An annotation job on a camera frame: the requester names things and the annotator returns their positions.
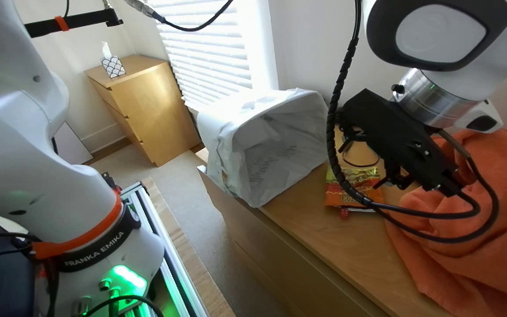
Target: white paper bag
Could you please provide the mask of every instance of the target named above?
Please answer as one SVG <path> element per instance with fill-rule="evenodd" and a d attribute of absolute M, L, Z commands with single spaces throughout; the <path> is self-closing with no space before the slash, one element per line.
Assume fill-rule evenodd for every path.
<path fill-rule="evenodd" d="M 197 117 L 207 175 L 250 206 L 264 205 L 326 161 L 326 115 L 322 96 L 299 88 L 213 103 Z"/>

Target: black bar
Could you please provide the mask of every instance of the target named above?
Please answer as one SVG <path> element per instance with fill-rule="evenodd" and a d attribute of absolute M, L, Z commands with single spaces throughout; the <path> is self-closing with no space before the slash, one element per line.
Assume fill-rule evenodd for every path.
<path fill-rule="evenodd" d="M 122 20 L 119 20 L 117 13 L 112 8 L 66 16 L 64 21 L 68 25 L 68 28 L 71 29 L 103 22 L 107 22 L 107 26 L 118 26 L 123 23 Z M 25 24 L 25 27 L 31 38 L 62 31 L 54 18 L 51 20 L 28 23 Z"/>

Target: tissue box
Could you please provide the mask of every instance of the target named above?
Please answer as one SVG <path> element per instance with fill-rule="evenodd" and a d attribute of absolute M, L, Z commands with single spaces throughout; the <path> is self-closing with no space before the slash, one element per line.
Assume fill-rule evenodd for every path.
<path fill-rule="evenodd" d="M 107 74 L 109 74 L 110 78 L 126 74 L 125 68 L 122 66 L 121 60 L 118 56 L 101 58 L 101 64 L 103 64 L 103 67 L 107 71 Z"/>

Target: cable connector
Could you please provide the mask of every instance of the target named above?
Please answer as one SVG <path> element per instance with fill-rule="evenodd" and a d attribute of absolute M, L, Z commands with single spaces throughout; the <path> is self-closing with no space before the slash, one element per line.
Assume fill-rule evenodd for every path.
<path fill-rule="evenodd" d="M 129 6 L 139 10 L 142 12 L 145 16 L 149 18 L 154 18 L 155 10 L 147 3 L 143 2 L 142 0 L 125 0 Z"/>

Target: dresser top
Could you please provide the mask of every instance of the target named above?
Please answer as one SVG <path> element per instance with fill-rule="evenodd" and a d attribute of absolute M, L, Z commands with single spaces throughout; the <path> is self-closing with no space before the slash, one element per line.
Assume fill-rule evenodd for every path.
<path fill-rule="evenodd" d="M 99 83 L 99 85 L 105 88 L 111 88 L 112 86 L 119 84 L 123 81 L 134 78 L 138 75 L 155 70 L 163 63 L 167 63 L 165 60 L 149 58 L 141 55 L 131 55 L 121 58 L 122 66 L 125 68 L 126 74 L 110 78 L 107 71 L 102 65 L 93 67 L 85 71 L 85 74 Z"/>

